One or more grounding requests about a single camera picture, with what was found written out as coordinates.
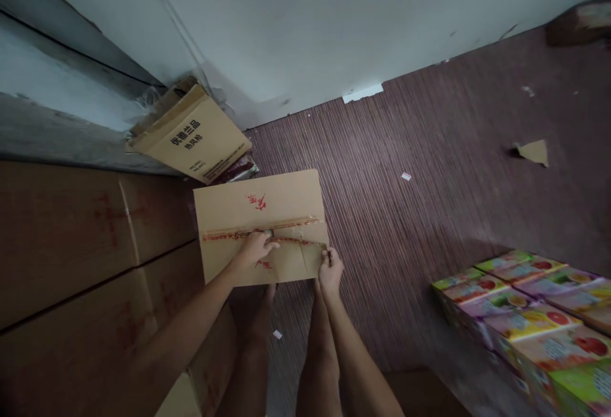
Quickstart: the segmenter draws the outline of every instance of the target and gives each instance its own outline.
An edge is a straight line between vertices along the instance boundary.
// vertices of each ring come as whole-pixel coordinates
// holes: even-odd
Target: stacked cardboard boxes
[[[611,415],[609,280],[514,250],[433,287],[450,323],[541,414]]]
[[[0,162],[0,329],[193,240],[179,179]]]
[[[80,415],[203,286],[199,244],[192,241],[5,332],[5,415]],[[187,373],[199,408],[218,405],[206,395],[210,388],[217,396],[227,385],[228,372],[216,359],[222,356],[231,368],[235,356],[228,308],[217,325]]]

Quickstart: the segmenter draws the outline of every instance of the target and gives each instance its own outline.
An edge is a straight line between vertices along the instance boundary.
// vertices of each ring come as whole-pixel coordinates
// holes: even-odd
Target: left hand
[[[246,238],[236,258],[239,258],[246,265],[254,264],[260,259],[265,258],[274,248],[280,248],[278,242],[267,242],[270,237],[271,234],[269,232],[252,232]]]

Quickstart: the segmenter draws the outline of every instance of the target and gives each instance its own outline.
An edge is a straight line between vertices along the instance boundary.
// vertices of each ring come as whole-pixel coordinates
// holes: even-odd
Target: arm
[[[163,327],[129,366],[126,375],[85,415],[150,417],[204,342],[240,273],[280,247],[254,232],[240,252]]]
[[[344,263],[334,248],[324,251],[318,273],[321,291],[335,342],[341,380],[352,402],[352,411],[367,416],[403,416],[403,411],[384,376],[356,332],[339,295]]]

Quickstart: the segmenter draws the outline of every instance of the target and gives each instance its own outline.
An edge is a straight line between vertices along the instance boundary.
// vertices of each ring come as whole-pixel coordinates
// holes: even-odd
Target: forearm
[[[356,415],[403,416],[386,379],[358,335],[338,295],[325,295],[342,382]]]
[[[155,414],[204,342],[237,281],[243,265],[240,259],[233,259],[155,335],[135,358],[120,384],[90,414],[114,416],[129,412],[135,417]]]

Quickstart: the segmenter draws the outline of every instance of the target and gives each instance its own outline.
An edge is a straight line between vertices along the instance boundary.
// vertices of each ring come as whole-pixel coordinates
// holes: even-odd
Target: floor
[[[611,52],[550,49],[537,29],[247,133],[262,176],[320,172],[342,296],[380,368],[429,365],[474,416],[509,416],[533,411],[430,283],[513,247],[611,277],[610,129]],[[538,139],[549,168],[508,156]],[[279,288],[270,417],[294,414],[311,301],[306,281]]]

